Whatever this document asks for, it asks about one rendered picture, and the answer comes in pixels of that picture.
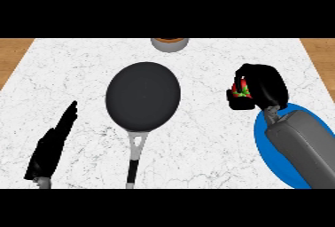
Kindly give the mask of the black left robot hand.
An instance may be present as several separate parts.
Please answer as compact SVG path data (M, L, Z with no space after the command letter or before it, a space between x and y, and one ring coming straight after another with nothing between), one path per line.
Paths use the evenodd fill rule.
M77 101L74 101L68 106L58 125L49 129L37 143L24 176L27 180L34 180L37 177L52 177L62 156L64 143L70 135L76 119Z

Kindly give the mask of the blue plate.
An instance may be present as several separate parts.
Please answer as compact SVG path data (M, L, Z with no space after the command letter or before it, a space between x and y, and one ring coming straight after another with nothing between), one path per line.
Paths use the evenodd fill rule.
M279 115L284 116L291 113L294 110L306 111L318 119L322 127L328 131L328 134L335 138L335 133L332 132L330 125L322 119L315 115L315 113L306 109L303 106L290 103L288 107L279 111ZM257 119L254 122L254 140L260 151L260 156L265 160L265 163L272 170L272 173L279 177L279 179L296 189L309 189L310 186L300 176L299 171L296 170L294 165L284 155L278 152L276 148L272 145L269 138L266 137L268 123L265 120L263 112L259 113Z

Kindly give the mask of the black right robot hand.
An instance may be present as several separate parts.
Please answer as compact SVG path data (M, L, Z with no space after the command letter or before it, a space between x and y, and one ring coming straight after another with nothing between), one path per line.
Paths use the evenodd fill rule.
M235 98L232 89L228 90L229 107L234 110L251 110L256 107L265 110L269 106L279 106L284 110L288 106L288 89L276 68L262 64L244 64L235 76L238 91L241 79L247 80L251 98Z

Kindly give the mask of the red tomato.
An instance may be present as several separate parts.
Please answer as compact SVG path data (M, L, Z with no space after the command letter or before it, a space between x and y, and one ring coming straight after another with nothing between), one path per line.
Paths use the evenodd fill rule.
M234 83L232 94L235 98L251 98L245 79L241 79L241 91L237 90L237 84Z

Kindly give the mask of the grey pot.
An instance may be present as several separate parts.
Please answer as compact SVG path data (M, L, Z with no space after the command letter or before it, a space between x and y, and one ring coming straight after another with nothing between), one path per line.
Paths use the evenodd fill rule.
M175 39L152 38L151 42L154 47L160 51L178 52L188 46L189 39L188 38L175 38Z

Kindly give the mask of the dark grey frying pan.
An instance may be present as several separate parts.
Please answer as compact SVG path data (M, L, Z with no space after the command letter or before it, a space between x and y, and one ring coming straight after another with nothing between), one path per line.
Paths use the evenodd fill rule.
M110 117L127 131L130 139L127 189L135 187L149 132L167 123L178 111L179 102L179 80L161 64L139 62L116 74L107 90L105 104Z

